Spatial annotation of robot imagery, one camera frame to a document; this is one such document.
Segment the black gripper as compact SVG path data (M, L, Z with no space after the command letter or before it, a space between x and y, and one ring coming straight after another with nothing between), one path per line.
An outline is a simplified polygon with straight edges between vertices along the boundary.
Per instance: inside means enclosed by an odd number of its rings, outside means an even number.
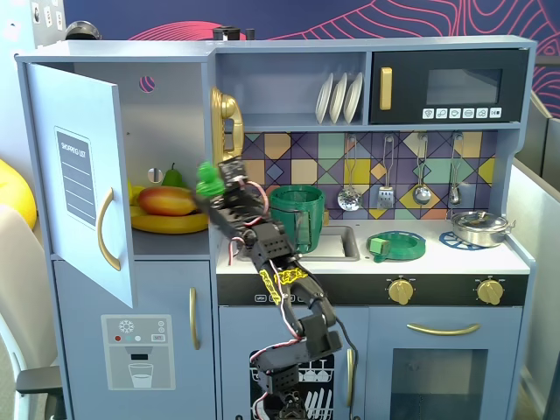
M264 189L246 181L246 168L240 157L218 163L225 192L213 198L194 194L197 208L228 239L243 238L247 231L270 221L270 202Z

